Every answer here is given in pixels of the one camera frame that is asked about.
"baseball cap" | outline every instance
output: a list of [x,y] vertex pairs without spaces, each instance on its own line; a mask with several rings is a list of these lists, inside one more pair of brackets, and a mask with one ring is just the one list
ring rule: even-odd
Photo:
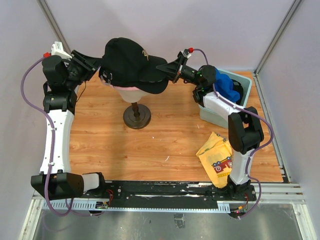
[[168,79],[156,67],[166,63],[161,57],[148,55],[131,39],[113,38],[105,45],[99,77],[113,86],[137,87],[150,94],[160,94],[166,89]]

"wooden floor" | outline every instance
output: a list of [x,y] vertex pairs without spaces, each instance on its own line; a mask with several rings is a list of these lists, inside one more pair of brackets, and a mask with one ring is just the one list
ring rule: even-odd
[[[252,78],[250,72],[237,73]],[[170,82],[161,94],[142,98],[139,103],[151,110],[151,122],[134,130],[123,121],[130,104],[95,75],[76,105],[70,136],[72,172],[102,172],[106,180],[210,181],[196,152],[211,132],[227,137],[228,130],[200,119],[193,89],[180,80]],[[247,106],[263,115],[254,85]],[[266,142],[265,125],[263,131]],[[282,182],[272,145],[256,153],[251,174],[263,182]]]

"blue fabric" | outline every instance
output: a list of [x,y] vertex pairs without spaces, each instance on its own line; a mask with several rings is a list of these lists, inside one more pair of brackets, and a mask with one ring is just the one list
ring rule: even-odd
[[240,93],[233,90],[234,83],[226,74],[221,74],[218,69],[215,73],[216,82],[214,83],[215,90],[223,97],[235,103],[240,99]]

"yellow plastic bag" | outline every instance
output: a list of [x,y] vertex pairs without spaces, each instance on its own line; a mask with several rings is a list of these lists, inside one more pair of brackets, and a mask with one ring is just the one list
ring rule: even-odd
[[232,167],[232,148],[229,140],[213,132],[196,153],[211,182],[217,188],[227,185]]

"gray wall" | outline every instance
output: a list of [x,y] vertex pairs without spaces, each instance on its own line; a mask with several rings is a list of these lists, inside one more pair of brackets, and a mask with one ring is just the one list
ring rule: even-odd
[[260,73],[292,180],[320,238],[320,1],[305,0]]
[[[70,47],[90,56],[102,56],[111,38],[127,37],[169,62],[194,47],[219,68],[253,70],[293,0],[47,2]],[[201,53],[188,64],[202,66]]]
[[[0,7],[0,239],[15,240],[31,202],[31,175],[44,154],[45,118],[28,107],[20,81],[55,36],[35,0],[2,0]],[[26,95],[38,106],[44,97],[41,67],[26,81]]]

